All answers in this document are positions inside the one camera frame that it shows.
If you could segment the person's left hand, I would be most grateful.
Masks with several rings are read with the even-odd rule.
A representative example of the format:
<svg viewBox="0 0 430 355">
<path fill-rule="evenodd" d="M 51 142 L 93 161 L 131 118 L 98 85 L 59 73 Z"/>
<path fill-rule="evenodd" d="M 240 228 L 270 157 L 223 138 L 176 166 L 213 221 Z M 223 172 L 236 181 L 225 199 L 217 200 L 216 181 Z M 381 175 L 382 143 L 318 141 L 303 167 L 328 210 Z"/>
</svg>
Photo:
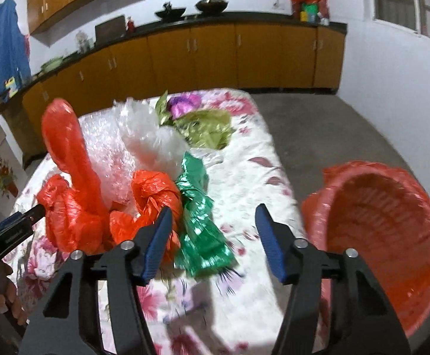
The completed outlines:
<svg viewBox="0 0 430 355">
<path fill-rule="evenodd" d="M 23 306 L 17 295 L 16 285 L 9 279 L 13 274 L 13 269 L 6 263 L 0 263 L 1 269 L 4 271 L 7 280 L 6 290 L 0 293 L 0 312 L 7 308 L 8 311 L 12 312 L 13 318 L 17 321 L 19 326 L 27 326 L 27 313 L 23 309 Z"/>
</svg>

